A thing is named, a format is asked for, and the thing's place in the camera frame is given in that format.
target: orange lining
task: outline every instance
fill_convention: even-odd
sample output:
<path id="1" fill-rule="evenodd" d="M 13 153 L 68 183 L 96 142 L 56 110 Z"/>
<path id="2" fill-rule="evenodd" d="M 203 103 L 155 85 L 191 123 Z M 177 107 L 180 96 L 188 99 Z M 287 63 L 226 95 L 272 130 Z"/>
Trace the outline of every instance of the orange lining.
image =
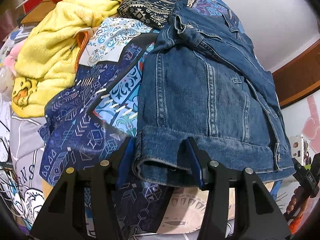
<path id="1" fill-rule="evenodd" d="M 78 46 L 80 47 L 79 53 L 77 55 L 76 64 L 75 64 L 75 73 L 78 70 L 79 61 L 82 53 L 84 52 L 84 48 L 87 45 L 89 39 L 93 36 L 93 31 L 85 31 L 85 32 L 79 32 L 76 35 L 76 40 L 78 43 Z"/>
<path id="2" fill-rule="evenodd" d="M 300 218 L 295 218 L 289 225 L 289 229 L 291 234 L 293 235 L 295 232 L 298 231 L 299 225 L 301 223 L 303 215 Z"/>

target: pink plush toy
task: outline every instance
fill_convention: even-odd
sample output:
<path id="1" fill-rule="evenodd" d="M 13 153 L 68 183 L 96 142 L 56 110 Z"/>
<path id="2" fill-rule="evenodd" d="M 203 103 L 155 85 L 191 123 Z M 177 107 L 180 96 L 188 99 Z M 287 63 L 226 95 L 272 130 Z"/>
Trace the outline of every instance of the pink plush toy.
<path id="1" fill-rule="evenodd" d="M 9 55 L 7 57 L 5 57 L 5 59 L 3 60 L 3 65 L 6 65 L 8 68 L 10 68 L 10 70 L 12 71 L 12 73 L 14 75 L 16 75 L 16 71 L 14 70 L 14 64 L 16 63 L 16 60 L 18 58 L 18 54 L 24 44 L 26 40 L 20 41 L 19 43 L 17 43 L 16 46 L 14 46 Z"/>

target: black device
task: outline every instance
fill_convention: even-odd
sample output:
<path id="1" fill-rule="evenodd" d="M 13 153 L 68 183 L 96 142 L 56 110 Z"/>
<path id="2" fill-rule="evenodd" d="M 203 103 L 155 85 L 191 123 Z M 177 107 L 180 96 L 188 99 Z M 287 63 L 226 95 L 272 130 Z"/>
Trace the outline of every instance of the black device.
<path id="1" fill-rule="evenodd" d="M 225 239 L 229 187 L 236 189 L 236 221 L 230 239 L 285 240 L 287 223 L 276 202 L 251 168 L 236 171 L 211 160 L 193 137 L 185 141 L 195 180 L 209 190 L 198 240 Z M 108 160 L 83 171 L 66 169 L 41 208 L 30 234 L 40 240 L 89 240 L 84 216 L 84 188 L 91 188 L 93 223 L 97 240 L 123 240 L 111 191 L 128 175 L 134 139 L 127 137 Z"/>
<path id="2" fill-rule="evenodd" d="M 295 158 L 292 158 L 292 161 L 296 170 L 296 173 L 293 176 L 303 187 L 303 193 L 299 196 L 299 200 L 295 204 L 293 210 L 289 214 L 287 212 L 284 213 L 284 217 L 287 221 L 290 221 L 294 217 L 297 210 L 309 197 L 314 198 L 319 192 L 320 153 L 314 156 L 310 170 L 307 170 Z"/>

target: light blue paisley fabric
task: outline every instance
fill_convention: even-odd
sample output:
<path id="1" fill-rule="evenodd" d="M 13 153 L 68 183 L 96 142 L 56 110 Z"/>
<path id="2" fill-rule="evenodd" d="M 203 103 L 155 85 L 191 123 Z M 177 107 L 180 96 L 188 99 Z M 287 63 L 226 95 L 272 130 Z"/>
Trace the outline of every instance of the light blue paisley fabric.
<path id="1" fill-rule="evenodd" d="M 88 42 L 79 64 L 94 66 L 99 61 L 118 62 L 124 46 L 151 28 L 143 22 L 127 18 L 106 18 Z"/>

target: yellow fleece blanket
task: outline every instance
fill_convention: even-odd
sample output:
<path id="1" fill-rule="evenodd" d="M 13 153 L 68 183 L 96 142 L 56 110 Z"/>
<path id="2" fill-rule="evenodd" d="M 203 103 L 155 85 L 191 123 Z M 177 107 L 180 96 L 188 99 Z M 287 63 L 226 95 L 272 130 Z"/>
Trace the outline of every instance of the yellow fleece blanket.
<path id="1" fill-rule="evenodd" d="M 116 14 L 122 1 L 63 0 L 32 30 L 14 66 L 12 109 L 18 116 L 44 116 L 47 102 L 74 85 L 80 51 L 74 35 Z"/>

